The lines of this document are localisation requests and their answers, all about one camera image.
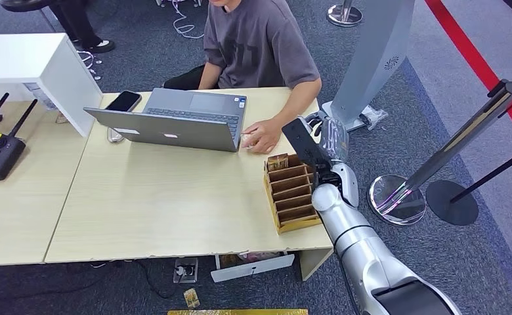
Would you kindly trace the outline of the person's left hand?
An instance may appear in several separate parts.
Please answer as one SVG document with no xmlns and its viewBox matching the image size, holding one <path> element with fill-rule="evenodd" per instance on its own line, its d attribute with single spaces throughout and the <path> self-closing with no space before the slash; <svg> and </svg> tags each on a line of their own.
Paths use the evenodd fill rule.
<svg viewBox="0 0 512 315">
<path fill-rule="evenodd" d="M 254 154 L 268 154 L 277 145 L 284 124 L 277 118 L 258 121 L 242 133 L 242 148 Z"/>
</svg>

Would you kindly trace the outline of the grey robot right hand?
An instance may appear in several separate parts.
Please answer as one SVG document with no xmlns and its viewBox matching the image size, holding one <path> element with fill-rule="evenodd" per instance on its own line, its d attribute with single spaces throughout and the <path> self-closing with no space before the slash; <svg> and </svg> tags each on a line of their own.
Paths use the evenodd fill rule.
<svg viewBox="0 0 512 315">
<path fill-rule="evenodd" d="M 320 136 L 318 147 L 322 155 L 335 163 L 348 162 L 348 132 L 337 119 L 320 110 L 308 115 L 305 121 L 314 136 Z"/>
</svg>

